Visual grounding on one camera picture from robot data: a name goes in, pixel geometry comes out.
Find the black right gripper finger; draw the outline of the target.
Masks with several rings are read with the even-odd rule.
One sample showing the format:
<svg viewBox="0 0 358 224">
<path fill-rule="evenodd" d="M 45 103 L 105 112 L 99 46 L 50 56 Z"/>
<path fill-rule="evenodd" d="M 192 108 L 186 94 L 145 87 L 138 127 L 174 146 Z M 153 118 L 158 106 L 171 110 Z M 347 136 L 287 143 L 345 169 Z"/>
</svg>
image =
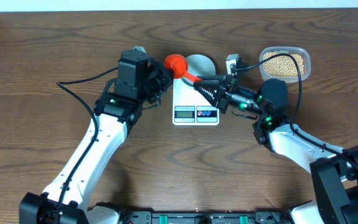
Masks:
<svg viewBox="0 0 358 224">
<path fill-rule="evenodd" d="M 194 82 L 193 88 L 198 91 L 211 106 L 215 108 L 227 107 L 226 89 L 223 87 L 223 84 Z"/>
<path fill-rule="evenodd" d="M 208 75 L 208 76 L 199 76 L 200 82 L 206 83 L 221 83 L 224 82 L 227 75 Z"/>
</svg>

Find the red measuring scoop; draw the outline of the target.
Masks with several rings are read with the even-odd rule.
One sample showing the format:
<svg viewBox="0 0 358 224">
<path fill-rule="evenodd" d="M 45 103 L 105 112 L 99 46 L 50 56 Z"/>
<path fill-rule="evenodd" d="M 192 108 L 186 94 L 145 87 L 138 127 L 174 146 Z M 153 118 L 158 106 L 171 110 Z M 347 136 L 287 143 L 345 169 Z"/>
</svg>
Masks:
<svg viewBox="0 0 358 224">
<path fill-rule="evenodd" d="M 166 57 L 164 67 L 172 72 L 174 79 L 186 78 L 191 84 L 202 81 L 201 78 L 188 72 L 188 62 L 180 54 L 171 54 Z"/>
</svg>

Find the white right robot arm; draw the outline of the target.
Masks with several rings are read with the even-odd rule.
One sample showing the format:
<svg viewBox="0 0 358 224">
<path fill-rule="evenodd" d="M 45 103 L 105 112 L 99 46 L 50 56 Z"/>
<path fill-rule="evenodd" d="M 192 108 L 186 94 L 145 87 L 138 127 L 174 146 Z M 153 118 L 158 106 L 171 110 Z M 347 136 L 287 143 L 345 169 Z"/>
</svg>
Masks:
<svg viewBox="0 0 358 224">
<path fill-rule="evenodd" d="M 358 223 L 358 146 L 328 144 L 295 124 L 286 112 L 285 82 L 269 79 L 254 91 L 220 75 L 193 88 L 222 113 L 228 106 L 246 112 L 260 145 L 311 174 L 316 199 L 289 209 L 282 223 Z"/>
</svg>

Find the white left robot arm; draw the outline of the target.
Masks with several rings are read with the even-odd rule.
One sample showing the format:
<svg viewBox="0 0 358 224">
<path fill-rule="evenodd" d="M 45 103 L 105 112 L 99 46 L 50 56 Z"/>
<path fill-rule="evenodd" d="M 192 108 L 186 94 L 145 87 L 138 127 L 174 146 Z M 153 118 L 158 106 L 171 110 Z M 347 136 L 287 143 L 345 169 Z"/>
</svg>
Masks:
<svg viewBox="0 0 358 224">
<path fill-rule="evenodd" d="M 62 171 L 40 195 L 27 193 L 22 199 L 20 223 L 119 223 L 117 210 L 89 208 L 91 196 L 110 158 L 141 117 L 143 104 L 159 105 L 173 77 L 138 46 L 122 51 L 115 69 L 117 77 L 107 82 L 93 108 L 86 107 L 91 122 Z"/>
</svg>

